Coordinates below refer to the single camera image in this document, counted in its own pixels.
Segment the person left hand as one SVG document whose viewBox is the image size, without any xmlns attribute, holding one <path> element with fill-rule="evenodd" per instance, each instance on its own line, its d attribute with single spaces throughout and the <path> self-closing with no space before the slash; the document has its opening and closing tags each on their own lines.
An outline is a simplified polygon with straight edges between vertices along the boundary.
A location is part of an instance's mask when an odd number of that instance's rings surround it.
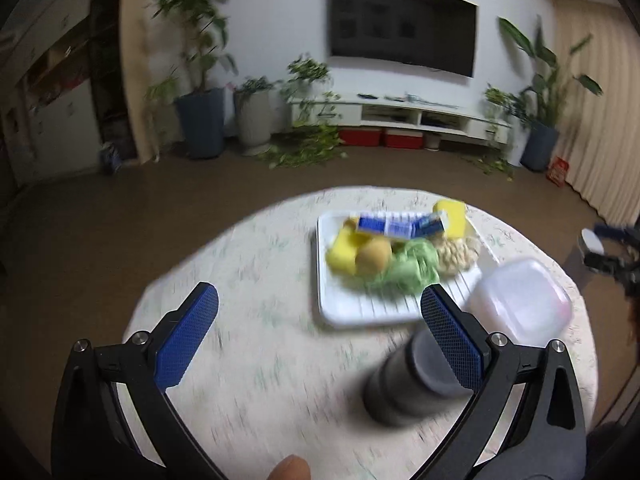
<svg viewBox="0 0 640 480">
<path fill-rule="evenodd" d="M 311 470 L 303 458 L 297 455 L 285 457 L 267 477 L 268 480 L 310 480 Z"/>
</svg>

